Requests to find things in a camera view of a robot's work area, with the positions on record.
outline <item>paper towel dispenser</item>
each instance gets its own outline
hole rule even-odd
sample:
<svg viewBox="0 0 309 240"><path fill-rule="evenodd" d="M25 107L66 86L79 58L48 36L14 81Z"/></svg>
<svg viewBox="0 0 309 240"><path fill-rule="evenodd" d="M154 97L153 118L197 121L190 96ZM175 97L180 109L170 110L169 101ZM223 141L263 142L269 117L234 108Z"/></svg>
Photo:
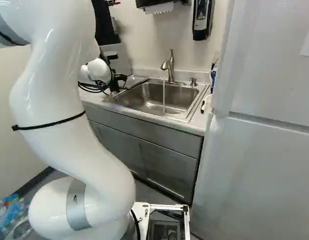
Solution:
<svg viewBox="0 0 309 240"><path fill-rule="evenodd" d="M191 0L135 0L136 7L146 14L171 12L176 2L187 5L191 3Z"/></svg>

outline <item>running water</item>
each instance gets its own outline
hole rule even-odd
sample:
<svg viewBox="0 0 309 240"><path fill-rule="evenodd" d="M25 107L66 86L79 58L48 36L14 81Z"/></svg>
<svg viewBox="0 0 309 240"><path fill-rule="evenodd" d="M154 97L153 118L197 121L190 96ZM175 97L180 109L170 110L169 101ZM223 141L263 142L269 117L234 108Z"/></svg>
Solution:
<svg viewBox="0 0 309 240"><path fill-rule="evenodd" d="M166 81L165 80L162 80L162 86L163 86L163 114L165 114L166 112L166 107L165 107L165 86L166 86Z"/></svg>

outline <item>floor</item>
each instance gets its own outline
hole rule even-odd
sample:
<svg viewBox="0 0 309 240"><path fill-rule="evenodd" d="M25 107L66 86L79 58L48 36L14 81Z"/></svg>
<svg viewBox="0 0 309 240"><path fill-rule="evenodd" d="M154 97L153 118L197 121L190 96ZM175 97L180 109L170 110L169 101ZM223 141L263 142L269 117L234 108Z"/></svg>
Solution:
<svg viewBox="0 0 309 240"><path fill-rule="evenodd" d="M34 197L35 193L38 191L38 189L51 182L52 180L63 178L67 175L65 175L62 172L54 171L49 176L47 176L43 181L39 182L36 187L34 187L24 198L28 201L31 201L31 199ZM151 204L167 204L167 205L174 205L178 204L178 202L170 199L169 197L157 192L156 190L148 187L147 185L135 181L136 184L136 201L137 202L146 202ZM45 240L45 238L38 236L35 232L32 233L27 240ZM191 240L198 240L196 237L191 236Z"/></svg>

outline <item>faucet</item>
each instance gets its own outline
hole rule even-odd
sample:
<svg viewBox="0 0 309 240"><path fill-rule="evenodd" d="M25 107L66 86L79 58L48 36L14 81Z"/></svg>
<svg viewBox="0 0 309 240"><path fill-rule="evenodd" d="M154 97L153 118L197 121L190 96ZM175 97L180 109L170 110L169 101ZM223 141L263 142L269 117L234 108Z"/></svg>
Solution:
<svg viewBox="0 0 309 240"><path fill-rule="evenodd" d="M175 56L174 49L171 47L171 56L168 60L165 60L161 65L161 70L168 70L168 83L172 84L175 82Z"/></svg>
<svg viewBox="0 0 309 240"><path fill-rule="evenodd" d="M189 81L189 82L191 81L191 83L190 83L190 86L191 86L191 87L196 87L196 86L198 86L198 84L197 84L197 79L196 79L196 78L190 77L190 78L188 79L188 81Z"/></svg>

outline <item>baseboard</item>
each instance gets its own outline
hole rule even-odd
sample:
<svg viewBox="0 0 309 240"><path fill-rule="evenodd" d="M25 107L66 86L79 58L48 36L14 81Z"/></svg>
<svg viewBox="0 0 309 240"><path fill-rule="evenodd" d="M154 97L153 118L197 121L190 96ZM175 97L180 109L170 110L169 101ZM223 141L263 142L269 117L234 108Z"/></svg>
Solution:
<svg viewBox="0 0 309 240"><path fill-rule="evenodd" d="M48 166L45 170L40 172L37 176L28 181L25 185L20 187L13 194L18 194L21 198L24 197L31 189L33 189L38 183L40 183L43 179L49 176L51 173L55 171L54 168Z"/></svg>

